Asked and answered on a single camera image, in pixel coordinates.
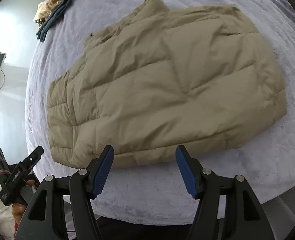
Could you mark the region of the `person left hand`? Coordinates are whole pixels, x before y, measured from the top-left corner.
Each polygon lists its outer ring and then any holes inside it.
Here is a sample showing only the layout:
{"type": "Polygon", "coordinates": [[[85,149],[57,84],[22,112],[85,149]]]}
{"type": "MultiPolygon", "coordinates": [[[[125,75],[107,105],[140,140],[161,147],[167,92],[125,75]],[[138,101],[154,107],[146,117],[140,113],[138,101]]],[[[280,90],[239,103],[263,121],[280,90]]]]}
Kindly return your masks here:
{"type": "Polygon", "coordinates": [[[25,210],[26,210],[26,206],[23,204],[19,204],[19,203],[12,204],[12,215],[13,215],[13,217],[15,219],[15,223],[17,225],[20,224],[20,221],[23,216],[23,212],[25,210]]]}

